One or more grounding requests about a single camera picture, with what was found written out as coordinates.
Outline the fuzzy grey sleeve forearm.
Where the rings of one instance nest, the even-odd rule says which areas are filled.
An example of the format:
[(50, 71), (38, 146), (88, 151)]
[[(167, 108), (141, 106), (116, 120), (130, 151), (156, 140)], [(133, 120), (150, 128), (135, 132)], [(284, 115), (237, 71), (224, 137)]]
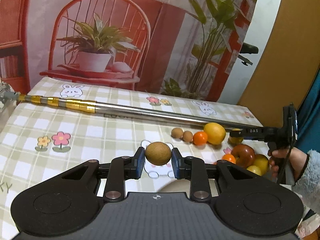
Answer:
[(292, 187), (302, 197), (303, 203), (319, 214), (319, 153), (308, 152), (307, 162), (302, 175)]

